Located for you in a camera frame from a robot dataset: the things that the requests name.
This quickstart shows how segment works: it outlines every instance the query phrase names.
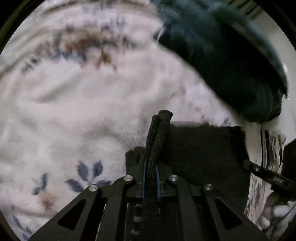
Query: round metal bolt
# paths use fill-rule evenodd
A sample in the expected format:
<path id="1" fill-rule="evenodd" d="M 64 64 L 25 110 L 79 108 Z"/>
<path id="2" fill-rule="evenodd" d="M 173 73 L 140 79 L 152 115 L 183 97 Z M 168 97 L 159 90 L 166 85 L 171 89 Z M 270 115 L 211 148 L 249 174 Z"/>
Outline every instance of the round metal bolt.
<path id="1" fill-rule="evenodd" d="M 90 186 L 89 186 L 89 190 L 90 190 L 91 192 L 95 192 L 96 190 L 98 190 L 98 186 L 95 185 L 95 184 L 90 185 Z"/>
<path id="2" fill-rule="evenodd" d="M 211 191 L 211 190 L 214 189 L 214 187 L 213 187 L 212 184 L 209 184 L 209 183 L 208 183 L 208 184 L 205 184 L 205 185 L 204 185 L 204 189 L 205 189 L 205 190 L 208 190 L 208 191 Z"/>
<path id="3" fill-rule="evenodd" d="M 175 175 L 175 174 L 170 175 L 168 178 L 169 178 L 171 181 L 178 181 L 178 180 L 179 180 L 179 177 L 178 177 L 177 175 Z"/>
<path id="4" fill-rule="evenodd" d="M 130 182 L 130 181 L 133 180 L 133 176 L 126 175 L 123 179 L 124 179 L 126 182 Z"/>

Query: dark green fabric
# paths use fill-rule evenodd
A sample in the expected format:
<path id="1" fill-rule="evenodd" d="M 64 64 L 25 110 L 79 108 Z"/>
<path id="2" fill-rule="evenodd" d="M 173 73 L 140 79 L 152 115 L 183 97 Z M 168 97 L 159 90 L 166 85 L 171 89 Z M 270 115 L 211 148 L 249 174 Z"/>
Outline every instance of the dark green fabric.
<path id="1" fill-rule="evenodd" d="M 215 1 L 155 0 L 164 28 L 155 39 L 190 63 L 226 103 L 249 121 L 281 113 L 287 95 L 282 63 L 247 19 Z"/>

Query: blue leaf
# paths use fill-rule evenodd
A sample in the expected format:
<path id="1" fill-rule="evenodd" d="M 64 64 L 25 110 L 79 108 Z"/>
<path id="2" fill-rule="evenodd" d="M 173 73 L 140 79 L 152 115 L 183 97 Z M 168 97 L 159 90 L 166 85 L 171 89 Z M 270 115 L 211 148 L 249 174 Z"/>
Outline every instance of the blue leaf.
<path id="1" fill-rule="evenodd" d="M 66 183 L 70 185 L 74 192 L 82 192 L 84 190 L 83 186 L 74 179 L 69 179 L 66 181 Z"/>
<path id="2" fill-rule="evenodd" d="M 29 237 L 27 234 L 22 234 L 22 238 L 24 239 L 24 241 L 28 241 Z"/>
<path id="3" fill-rule="evenodd" d="M 103 171 L 103 165 L 102 165 L 101 161 L 96 162 L 93 167 L 94 177 L 99 176 L 102 173 L 102 171 Z"/>
<path id="4" fill-rule="evenodd" d="M 22 226 L 20 224 L 19 219 L 16 216 L 14 216 L 14 215 L 12 216 L 12 218 L 13 218 L 15 224 L 22 230 Z"/>
<path id="5" fill-rule="evenodd" d="M 96 185 L 99 186 L 100 188 L 104 186 L 108 186 L 110 184 L 111 184 L 111 181 L 107 181 L 107 180 L 101 180 L 96 183 Z"/>
<path id="6" fill-rule="evenodd" d="M 77 170 L 78 170 L 79 176 L 81 176 L 81 178 L 84 181 L 88 182 L 87 176 L 89 175 L 89 169 L 87 168 L 87 166 L 83 162 L 79 161 Z"/>
<path id="7" fill-rule="evenodd" d="M 40 188 L 34 188 L 33 192 L 32 192 L 32 195 L 38 195 L 39 192 L 40 192 Z"/>
<path id="8" fill-rule="evenodd" d="M 42 187 L 41 187 L 41 189 L 45 190 L 46 186 L 47 186 L 47 174 L 43 174 L 42 175 Z"/>
<path id="9" fill-rule="evenodd" d="M 27 231 L 27 233 L 30 234 L 30 235 L 33 234 L 32 231 L 31 231 L 28 227 L 26 227 L 26 231 Z"/>

